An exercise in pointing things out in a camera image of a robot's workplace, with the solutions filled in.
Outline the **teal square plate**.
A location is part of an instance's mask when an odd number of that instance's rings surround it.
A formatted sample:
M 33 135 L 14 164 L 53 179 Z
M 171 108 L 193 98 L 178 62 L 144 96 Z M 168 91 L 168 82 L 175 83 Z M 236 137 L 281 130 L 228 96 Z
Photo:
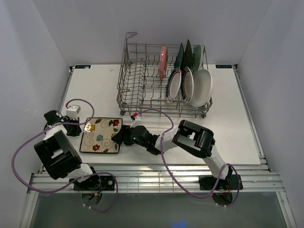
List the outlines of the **teal square plate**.
M 181 64 L 183 60 L 183 55 L 184 55 L 184 47 L 183 44 L 180 44 L 179 52 L 176 56 L 175 62 L 174 62 L 174 69 L 178 70 L 181 69 Z

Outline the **pink dotted scalloped plate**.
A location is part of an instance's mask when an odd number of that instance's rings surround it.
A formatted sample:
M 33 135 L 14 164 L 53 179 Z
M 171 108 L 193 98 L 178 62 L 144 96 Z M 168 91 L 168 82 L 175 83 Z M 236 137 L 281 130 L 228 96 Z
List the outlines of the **pink dotted scalloped plate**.
M 168 50 L 165 46 L 162 46 L 160 58 L 159 58 L 159 78 L 162 80 L 166 76 L 168 62 Z

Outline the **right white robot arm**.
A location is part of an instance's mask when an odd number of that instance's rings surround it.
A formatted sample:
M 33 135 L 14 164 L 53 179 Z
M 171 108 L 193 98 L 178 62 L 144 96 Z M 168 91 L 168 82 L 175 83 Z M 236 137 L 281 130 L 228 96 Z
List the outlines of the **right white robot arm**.
M 217 186 L 216 190 L 226 190 L 231 187 L 232 169 L 225 166 L 215 146 L 214 133 L 208 128 L 182 120 L 177 128 L 161 136 L 151 134 L 143 125 L 123 125 L 111 140 L 118 145 L 137 144 L 153 155 L 159 155 L 161 152 L 177 147 L 182 148 L 189 154 L 202 159 L 209 167 L 212 175 L 199 179 L 203 189 L 212 189 L 214 183 Z

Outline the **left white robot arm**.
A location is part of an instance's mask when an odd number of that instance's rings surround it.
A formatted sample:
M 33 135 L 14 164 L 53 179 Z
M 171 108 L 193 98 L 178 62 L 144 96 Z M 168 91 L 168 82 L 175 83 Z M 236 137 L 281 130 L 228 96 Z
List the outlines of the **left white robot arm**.
M 42 141 L 34 145 L 38 157 L 46 168 L 51 178 L 68 178 L 69 181 L 80 177 L 74 185 L 82 190 L 98 190 L 101 187 L 101 179 L 95 175 L 92 166 L 82 162 L 79 154 L 69 136 L 76 137 L 81 133 L 78 111 L 66 110 L 66 115 L 52 110 L 44 114 L 46 125 L 50 128 Z

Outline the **round plate teal red rim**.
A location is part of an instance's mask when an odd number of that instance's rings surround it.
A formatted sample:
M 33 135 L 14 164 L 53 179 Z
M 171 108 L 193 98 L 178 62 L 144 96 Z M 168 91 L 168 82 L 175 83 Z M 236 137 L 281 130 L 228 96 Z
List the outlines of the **round plate teal red rim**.
M 182 72 L 182 82 L 181 82 L 181 95 L 185 103 L 189 103 L 192 99 L 194 92 L 194 80 L 191 69 L 185 67 Z

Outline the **cream floral square plate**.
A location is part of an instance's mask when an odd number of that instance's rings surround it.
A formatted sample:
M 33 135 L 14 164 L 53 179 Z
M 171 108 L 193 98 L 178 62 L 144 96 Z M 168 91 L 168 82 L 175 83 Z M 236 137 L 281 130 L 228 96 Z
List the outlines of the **cream floral square plate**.
M 112 141 L 123 125 L 122 118 L 94 117 L 86 123 L 79 151 L 82 153 L 118 154 L 120 145 Z

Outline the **black floral square plate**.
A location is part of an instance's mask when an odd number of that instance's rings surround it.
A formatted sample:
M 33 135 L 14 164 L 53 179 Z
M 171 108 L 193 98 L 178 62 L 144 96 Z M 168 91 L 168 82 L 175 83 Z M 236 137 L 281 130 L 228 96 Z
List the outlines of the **black floral square plate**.
M 183 54 L 181 69 L 184 70 L 185 67 L 191 68 L 193 65 L 193 57 L 192 57 L 192 47 L 189 39 L 187 40 L 187 44 L 185 47 L 185 51 Z

